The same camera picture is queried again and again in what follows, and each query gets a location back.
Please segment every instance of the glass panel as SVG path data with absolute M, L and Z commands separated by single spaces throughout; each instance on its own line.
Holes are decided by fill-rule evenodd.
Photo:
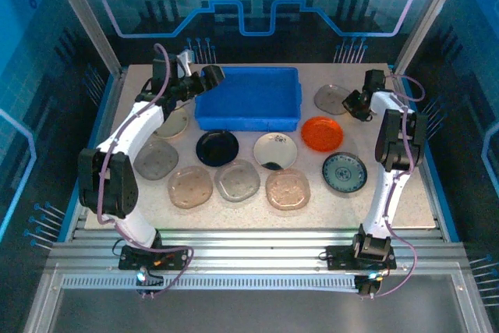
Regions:
M 128 64 L 150 62 L 150 38 L 198 48 L 201 62 L 213 59 L 205 38 L 219 62 L 394 62 L 426 0 L 89 2 Z
M 442 208 L 466 244 L 483 301 L 493 305 L 499 260 L 497 4 L 447 0 L 407 72 L 426 88 L 418 109 L 431 118 L 427 150 L 447 198 Z M 497 307 L 487 311 L 497 326 Z
M 0 8 L 0 320 L 2 331 L 19 331 L 108 72 L 66 0 L 0 0 Z M 34 164 L 16 126 L 34 143 Z M 34 209 L 45 202 L 62 214 Z

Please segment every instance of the black plate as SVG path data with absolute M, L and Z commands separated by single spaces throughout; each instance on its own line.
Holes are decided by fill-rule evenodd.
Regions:
M 196 145 L 197 157 L 209 167 L 221 167 L 233 161 L 238 152 L 237 139 L 226 130 L 211 130 L 205 133 Z

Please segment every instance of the gray floor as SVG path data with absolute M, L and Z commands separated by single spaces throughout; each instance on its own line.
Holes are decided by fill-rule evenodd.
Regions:
M 387 279 L 383 289 L 400 278 Z M 414 277 L 393 295 L 360 300 L 332 292 L 64 291 L 54 333 L 465 332 L 449 278 Z

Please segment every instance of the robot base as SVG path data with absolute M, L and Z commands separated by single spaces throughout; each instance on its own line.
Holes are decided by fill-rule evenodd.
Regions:
M 323 260 L 327 261 L 329 271 L 383 271 L 397 268 L 393 248 L 390 247 L 386 261 L 375 261 L 355 257 L 352 246 L 328 246 Z
M 160 249 L 171 249 L 175 246 L 161 246 Z M 151 253 L 131 246 L 124 246 L 119 257 L 118 269 L 122 271 L 138 271 L 145 267 L 149 271 L 180 271 L 186 265 L 187 250 L 174 253 Z

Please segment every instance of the transparent plate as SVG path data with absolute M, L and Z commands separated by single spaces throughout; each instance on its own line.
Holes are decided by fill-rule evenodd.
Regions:
M 213 183 L 206 169 L 193 166 L 180 169 L 168 180 L 168 195 L 172 203 L 183 209 L 203 204 L 213 193 Z
M 269 203 L 281 211 L 298 210 L 310 200 L 310 185 L 303 173 L 295 169 L 276 171 L 265 184 Z
M 137 154 L 133 167 L 142 177 L 156 181 L 177 166 L 179 153 L 164 140 L 149 140 Z
M 335 85 L 322 86 L 313 97 L 313 102 L 321 111 L 331 115 L 343 115 L 346 113 L 342 102 L 350 95 L 343 87 Z
M 168 139 L 179 135 L 189 124 L 189 114 L 184 108 L 174 110 L 166 122 L 154 131 L 159 138 Z
M 253 165 L 246 160 L 234 160 L 215 173 L 218 192 L 229 202 L 242 202 L 260 188 L 260 177 Z

